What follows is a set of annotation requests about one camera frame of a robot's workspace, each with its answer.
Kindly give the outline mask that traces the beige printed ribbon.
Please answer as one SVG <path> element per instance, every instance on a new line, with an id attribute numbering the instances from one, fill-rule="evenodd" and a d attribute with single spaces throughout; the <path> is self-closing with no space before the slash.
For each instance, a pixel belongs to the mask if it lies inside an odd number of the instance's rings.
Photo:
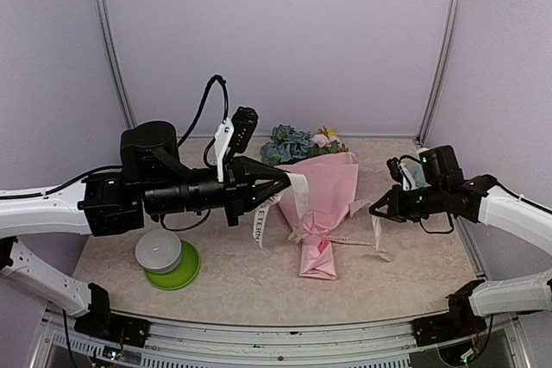
<path id="1" fill-rule="evenodd" d="M 361 209 L 372 205 L 368 200 L 354 200 L 356 181 L 338 178 L 322 184 L 303 174 L 288 172 L 291 186 L 264 202 L 254 212 L 253 237 L 263 246 L 267 214 L 279 205 L 292 228 L 288 240 L 302 248 L 301 273 L 333 272 L 335 258 L 331 244 L 351 244 L 332 232 L 347 216 L 354 216 Z"/>

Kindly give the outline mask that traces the blue fake flower bunch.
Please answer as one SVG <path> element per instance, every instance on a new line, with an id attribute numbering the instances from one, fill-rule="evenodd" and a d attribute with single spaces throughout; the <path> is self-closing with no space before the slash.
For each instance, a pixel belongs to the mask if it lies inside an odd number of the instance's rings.
<path id="1" fill-rule="evenodd" d="M 307 159 L 314 146 L 312 132 L 279 124 L 273 128 L 269 141 L 260 148 L 260 157 L 264 164 L 271 166 L 293 164 Z"/>

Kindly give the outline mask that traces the pink wrapping paper sheet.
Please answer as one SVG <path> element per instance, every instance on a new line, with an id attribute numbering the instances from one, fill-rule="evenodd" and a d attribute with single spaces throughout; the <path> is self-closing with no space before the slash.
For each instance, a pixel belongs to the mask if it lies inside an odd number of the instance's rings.
<path id="1" fill-rule="evenodd" d="M 329 236 L 350 211 L 356 198 L 359 161 L 351 152 L 334 153 L 282 165 L 292 185 L 278 206 L 292 232 L 289 241 L 301 250 L 299 275 L 337 279 Z"/>

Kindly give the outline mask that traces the pale pink fake flower stem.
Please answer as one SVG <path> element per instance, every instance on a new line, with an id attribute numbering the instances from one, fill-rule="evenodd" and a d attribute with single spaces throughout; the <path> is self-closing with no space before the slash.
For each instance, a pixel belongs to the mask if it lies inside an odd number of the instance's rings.
<path id="1" fill-rule="evenodd" d="M 313 155 L 322 156 L 334 153 L 346 153 L 349 151 L 348 146 L 341 141 L 339 136 L 327 138 L 320 133 L 320 128 L 313 136 L 314 147 Z"/>

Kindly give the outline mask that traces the yellow fake flower stem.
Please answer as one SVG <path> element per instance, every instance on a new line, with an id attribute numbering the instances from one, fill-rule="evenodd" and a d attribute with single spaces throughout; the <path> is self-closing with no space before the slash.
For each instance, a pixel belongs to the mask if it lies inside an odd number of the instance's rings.
<path id="1" fill-rule="evenodd" d="M 337 136 L 337 132 L 333 128 L 327 128 L 325 126 L 323 126 L 320 129 L 320 133 L 323 134 L 324 136 L 326 136 L 327 138 Z"/>

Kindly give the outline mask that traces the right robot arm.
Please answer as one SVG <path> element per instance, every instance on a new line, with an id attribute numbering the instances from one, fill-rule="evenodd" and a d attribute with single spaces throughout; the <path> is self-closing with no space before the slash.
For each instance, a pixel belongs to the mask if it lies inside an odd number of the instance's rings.
<path id="1" fill-rule="evenodd" d="M 419 152 L 426 186 L 404 189 L 395 184 L 369 212 L 398 223 L 422 223 L 434 214 L 445 214 L 498 228 L 540 250 L 551 251 L 551 210 L 514 193 L 494 176 L 466 179 L 450 145 Z M 449 298 L 441 328 L 458 337 L 487 316 L 551 309 L 551 272 L 502 281 L 475 280 Z"/>

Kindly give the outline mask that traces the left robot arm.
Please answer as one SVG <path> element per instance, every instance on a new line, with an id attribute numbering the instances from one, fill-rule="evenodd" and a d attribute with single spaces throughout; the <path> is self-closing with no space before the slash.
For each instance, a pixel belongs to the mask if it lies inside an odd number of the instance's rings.
<path id="1" fill-rule="evenodd" d="M 1 274 L 25 283 L 104 338 L 121 328 L 107 291 L 75 280 L 34 256 L 30 234 L 104 237 L 141 229 L 150 217 L 222 208 L 230 226 L 290 186 L 288 175 L 243 156 L 248 138 L 227 147 L 217 168 L 189 168 L 179 158 L 175 127 L 147 122 L 122 133 L 121 165 L 99 167 L 50 189 L 1 195 Z"/>

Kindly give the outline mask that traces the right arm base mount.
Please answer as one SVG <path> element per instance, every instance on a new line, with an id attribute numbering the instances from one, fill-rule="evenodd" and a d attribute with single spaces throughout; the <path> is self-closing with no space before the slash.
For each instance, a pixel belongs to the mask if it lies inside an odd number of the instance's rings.
<path id="1" fill-rule="evenodd" d="M 468 337 L 487 329 L 486 320 L 472 314 L 445 314 L 417 318 L 411 323 L 417 346 L 429 346 Z"/>

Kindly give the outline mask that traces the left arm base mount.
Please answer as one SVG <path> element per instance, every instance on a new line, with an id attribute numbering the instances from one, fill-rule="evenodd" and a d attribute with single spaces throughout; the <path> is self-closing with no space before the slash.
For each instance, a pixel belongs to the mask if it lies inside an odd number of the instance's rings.
<path id="1" fill-rule="evenodd" d="M 106 319 L 89 313 L 76 318 L 74 323 L 74 330 L 78 333 L 139 348 L 145 346 L 149 328 L 148 320 L 113 313 Z"/>

